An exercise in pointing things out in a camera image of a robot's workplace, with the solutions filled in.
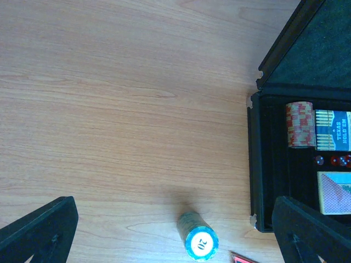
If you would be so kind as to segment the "red die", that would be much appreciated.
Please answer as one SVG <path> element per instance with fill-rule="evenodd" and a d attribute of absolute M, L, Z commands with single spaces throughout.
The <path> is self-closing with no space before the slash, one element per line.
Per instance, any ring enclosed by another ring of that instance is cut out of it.
<path fill-rule="evenodd" d="M 315 156 L 314 157 L 314 163 L 316 165 L 324 165 L 324 157 L 321 155 Z"/>
<path fill-rule="evenodd" d="M 335 167 L 340 166 L 339 157 L 338 156 L 332 156 L 330 162 Z"/>
<path fill-rule="evenodd" d="M 351 155 L 341 156 L 339 158 L 339 163 L 341 166 L 351 168 Z"/>

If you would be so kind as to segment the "triangular all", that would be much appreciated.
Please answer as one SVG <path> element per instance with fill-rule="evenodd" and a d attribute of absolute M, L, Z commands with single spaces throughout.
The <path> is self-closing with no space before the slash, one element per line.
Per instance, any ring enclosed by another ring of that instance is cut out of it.
<path fill-rule="evenodd" d="M 258 263 L 258 261 L 254 261 L 248 257 L 245 257 L 233 251 L 230 252 L 230 256 L 232 258 L 233 263 Z"/>

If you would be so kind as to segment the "blue gold card deck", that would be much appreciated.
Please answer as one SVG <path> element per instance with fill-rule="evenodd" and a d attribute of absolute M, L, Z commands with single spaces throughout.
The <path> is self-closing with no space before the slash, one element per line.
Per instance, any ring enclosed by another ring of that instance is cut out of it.
<path fill-rule="evenodd" d="M 350 152 L 350 111 L 315 110 L 316 149 Z"/>

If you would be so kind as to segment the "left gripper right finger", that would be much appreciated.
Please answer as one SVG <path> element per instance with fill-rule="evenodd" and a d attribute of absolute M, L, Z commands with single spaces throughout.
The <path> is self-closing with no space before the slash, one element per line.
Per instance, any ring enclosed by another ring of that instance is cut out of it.
<path fill-rule="evenodd" d="M 293 198 L 276 199 L 272 224 L 284 262 L 350 262 L 350 229 Z"/>

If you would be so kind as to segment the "black poker set case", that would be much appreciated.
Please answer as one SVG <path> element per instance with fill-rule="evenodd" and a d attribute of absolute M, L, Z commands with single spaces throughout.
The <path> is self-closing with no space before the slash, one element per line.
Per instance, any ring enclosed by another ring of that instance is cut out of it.
<path fill-rule="evenodd" d="M 251 220 L 272 232 L 278 197 L 320 212 L 317 172 L 350 172 L 330 162 L 350 152 L 288 147 L 285 110 L 309 101 L 314 117 L 315 110 L 350 111 L 350 1 L 301 1 L 258 69 L 247 106 Z M 318 155 L 324 165 L 314 163 Z M 328 216 L 350 225 L 350 215 Z"/>

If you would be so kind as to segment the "red poker chip stack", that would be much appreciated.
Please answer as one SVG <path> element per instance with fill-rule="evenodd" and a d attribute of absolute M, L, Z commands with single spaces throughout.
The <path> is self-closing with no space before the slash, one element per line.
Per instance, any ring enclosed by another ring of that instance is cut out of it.
<path fill-rule="evenodd" d="M 285 105 L 287 144 L 290 148 L 316 147 L 315 117 L 309 101 Z"/>

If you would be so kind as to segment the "green poker chip stack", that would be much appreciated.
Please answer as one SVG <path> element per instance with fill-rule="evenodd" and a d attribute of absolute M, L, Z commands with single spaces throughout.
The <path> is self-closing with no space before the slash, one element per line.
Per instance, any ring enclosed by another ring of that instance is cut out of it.
<path fill-rule="evenodd" d="M 194 261 L 206 262 L 216 255 L 218 236 L 199 213 L 183 213 L 178 219 L 177 230 L 188 256 Z"/>

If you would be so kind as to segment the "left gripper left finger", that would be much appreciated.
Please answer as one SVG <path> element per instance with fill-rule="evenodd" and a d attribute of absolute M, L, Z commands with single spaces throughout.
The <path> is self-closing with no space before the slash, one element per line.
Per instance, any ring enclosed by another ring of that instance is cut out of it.
<path fill-rule="evenodd" d="M 72 196 L 51 201 L 1 229 L 1 262 L 66 262 L 77 223 Z"/>

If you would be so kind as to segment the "red back card deck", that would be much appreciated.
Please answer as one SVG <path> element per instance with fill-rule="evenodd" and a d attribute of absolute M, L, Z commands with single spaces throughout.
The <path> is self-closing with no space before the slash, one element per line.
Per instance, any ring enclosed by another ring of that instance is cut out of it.
<path fill-rule="evenodd" d="M 324 215 L 350 215 L 350 172 L 317 172 L 319 207 Z"/>

